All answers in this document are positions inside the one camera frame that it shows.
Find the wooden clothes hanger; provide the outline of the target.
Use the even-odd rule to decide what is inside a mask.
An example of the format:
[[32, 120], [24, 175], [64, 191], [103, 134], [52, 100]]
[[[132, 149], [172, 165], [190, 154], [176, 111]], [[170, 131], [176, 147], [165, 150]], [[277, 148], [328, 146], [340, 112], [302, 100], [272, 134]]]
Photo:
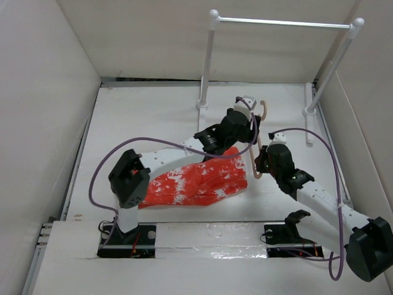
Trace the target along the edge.
[[[260, 120], [263, 122], [266, 119], [266, 116], [268, 114], [268, 107], [267, 103], [265, 100], [260, 101], [260, 105], [262, 106], [263, 112], [260, 114]], [[262, 148], [262, 140], [260, 138], [260, 135], [257, 136], [257, 147], [258, 149]], [[262, 177], [262, 173], [257, 171], [257, 167], [255, 164], [255, 156], [254, 156], [254, 150], [253, 148], [250, 148], [249, 150], [249, 156], [251, 160], [251, 165], [252, 165], [252, 174], [255, 179], [260, 179]]]

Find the orange white tie-dye trousers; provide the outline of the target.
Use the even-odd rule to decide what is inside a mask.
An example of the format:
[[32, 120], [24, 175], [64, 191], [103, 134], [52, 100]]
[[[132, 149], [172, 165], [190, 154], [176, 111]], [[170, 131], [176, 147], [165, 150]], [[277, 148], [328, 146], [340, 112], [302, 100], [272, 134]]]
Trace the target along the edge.
[[246, 166], [240, 156], [186, 165], [149, 183], [139, 208], [208, 206], [247, 188]]

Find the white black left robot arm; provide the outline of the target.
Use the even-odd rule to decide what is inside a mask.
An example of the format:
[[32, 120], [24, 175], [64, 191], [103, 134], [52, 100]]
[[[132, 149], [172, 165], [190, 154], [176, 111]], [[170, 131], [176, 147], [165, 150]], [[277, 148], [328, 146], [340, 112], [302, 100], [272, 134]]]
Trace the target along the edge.
[[194, 134], [183, 144], [168, 144], [165, 149], [146, 154], [125, 151], [108, 176], [118, 203], [118, 219], [109, 241], [118, 238], [124, 245], [136, 241], [141, 231], [138, 205], [145, 199], [151, 181], [188, 164], [221, 159], [237, 142], [255, 144], [263, 120], [249, 111], [229, 108], [220, 123]]

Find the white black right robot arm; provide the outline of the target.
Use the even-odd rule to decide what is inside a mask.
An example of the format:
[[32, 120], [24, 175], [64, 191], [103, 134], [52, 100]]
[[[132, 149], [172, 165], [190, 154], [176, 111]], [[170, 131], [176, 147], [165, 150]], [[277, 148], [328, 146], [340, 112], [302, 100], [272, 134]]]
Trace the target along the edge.
[[366, 282], [392, 267], [392, 230], [385, 219], [371, 219], [341, 204], [311, 175], [295, 168], [292, 154], [284, 144], [263, 146], [255, 164], [258, 172], [274, 178], [283, 193], [324, 220], [313, 220], [310, 213], [304, 212], [298, 221], [284, 226], [286, 239], [298, 242], [306, 237], [321, 242], [340, 253], [354, 274]]

